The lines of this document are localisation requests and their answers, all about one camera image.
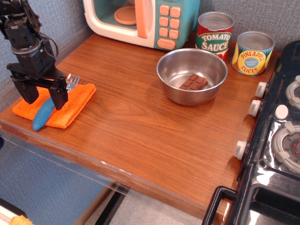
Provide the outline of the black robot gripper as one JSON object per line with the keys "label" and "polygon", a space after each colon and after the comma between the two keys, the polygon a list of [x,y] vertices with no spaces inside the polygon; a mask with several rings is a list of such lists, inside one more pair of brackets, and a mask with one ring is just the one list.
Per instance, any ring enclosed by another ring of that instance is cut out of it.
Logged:
{"label": "black robot gripper", "polygon": [[56,57],[48,38],[36,38],[33,43],[22,42],[11,51],[18,62],[7,65],[12,81],[28,104],[39,97],[37,87],[49,90],[56,110],[68,101],[66,75],[55,67]]}

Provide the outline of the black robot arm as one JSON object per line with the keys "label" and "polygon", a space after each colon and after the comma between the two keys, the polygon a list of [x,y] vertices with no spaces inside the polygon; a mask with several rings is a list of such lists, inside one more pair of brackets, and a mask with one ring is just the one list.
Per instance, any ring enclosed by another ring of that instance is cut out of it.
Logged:
{"label": "black robot arm", "polygon": [[12,81],[23,99],[34,103],[38,87],[48,89],[57,110],[68,101],[66,75],[55,66],[58,48],[55,41],[40,32],[42,24],[27,0],[0,2],[0,30],[10,41],[17,63],[10,63]]}

